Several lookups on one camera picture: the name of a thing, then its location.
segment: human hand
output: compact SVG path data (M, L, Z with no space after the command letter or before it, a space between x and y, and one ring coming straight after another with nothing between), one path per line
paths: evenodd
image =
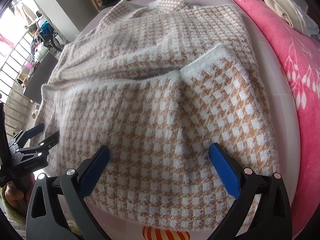
M35 184L35 176L33 173L30 174L30 187L26 193L26 199L27 199L27 205L29 204L29 201L30 201L30 197L31 197L31 193L32 193L32 189L33 189L33 186ZM24 194L22 191L16 189L16 187L13 185L12 182L8 182L7 183L7 188L5 190L5 198L8 202L8 204L14 208L16 211L19 212L20 210L20 205L18 203L17 200L21 200L24 198Z

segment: bed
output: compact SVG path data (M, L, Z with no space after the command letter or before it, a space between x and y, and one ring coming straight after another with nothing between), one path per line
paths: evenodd
M146 5L155 0L133 0ZM186 0L191 5L234 5L241 14L249 32L259 72L265 86L270 106L276 148L279 153L279 172L282 174L289 201L292 203L298 183L300 168L300 133L297 112L287 78L272 47L248 15L232 0ZM104 9L79 34L77 39L94 29L111 8ZM121 220L88 204L92 214L112 239L143 239L143 225ZM206 239L212 231L190 232L191 239Z

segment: hanging beige garment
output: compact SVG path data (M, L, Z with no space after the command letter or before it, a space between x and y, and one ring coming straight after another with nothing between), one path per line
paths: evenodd
M284 19L292 28L310 37L305 21L300 17L291 0L264 0L266 5Z
M23 3L19 4L14 9L14 15L21 18L26 25L31 25L31 23L37 18L33 11Z

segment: metal railing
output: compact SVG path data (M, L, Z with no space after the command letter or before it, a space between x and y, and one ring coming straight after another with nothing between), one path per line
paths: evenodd
M31 61L31 42L32 36L26 31L0 67L0 93L1 101L5 104L5 128L8 139L24 129L28 120L31 101L23 95L23 87L17 78L21 67L27 61Z

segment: houndstooth pattern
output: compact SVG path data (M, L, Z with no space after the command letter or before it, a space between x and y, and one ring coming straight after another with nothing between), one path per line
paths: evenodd
M122 1L65 47L42 88L36 124L45 132L31 143L60 130L50 176L109 147L87 199L102 210L157 228L213 229L233 198L208 147L218 142L242 166L273 173L268 105L236 9L165 1L153 9Z

